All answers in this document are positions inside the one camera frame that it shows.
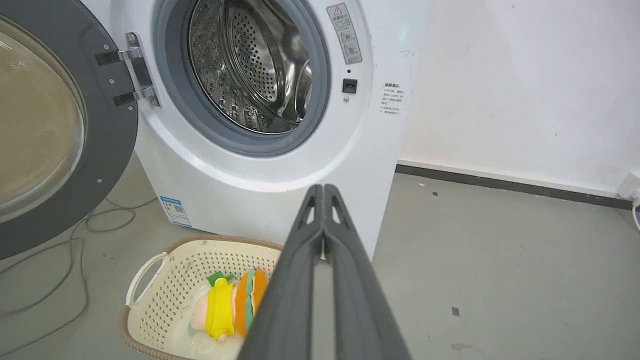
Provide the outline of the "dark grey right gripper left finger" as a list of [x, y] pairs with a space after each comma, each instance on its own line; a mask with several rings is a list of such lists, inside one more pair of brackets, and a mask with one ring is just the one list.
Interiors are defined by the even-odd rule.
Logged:
[[323, 186], [314, 184], [302, 199], [239, 360], [310, 360], [322, 194]]

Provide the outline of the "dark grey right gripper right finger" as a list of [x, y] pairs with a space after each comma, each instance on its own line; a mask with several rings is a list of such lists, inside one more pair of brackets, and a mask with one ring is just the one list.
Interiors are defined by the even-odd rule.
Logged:
[[338, 187], [323, 187], [324, 250], [333, 269], [338, 360], [409, 360], [391, 310]]

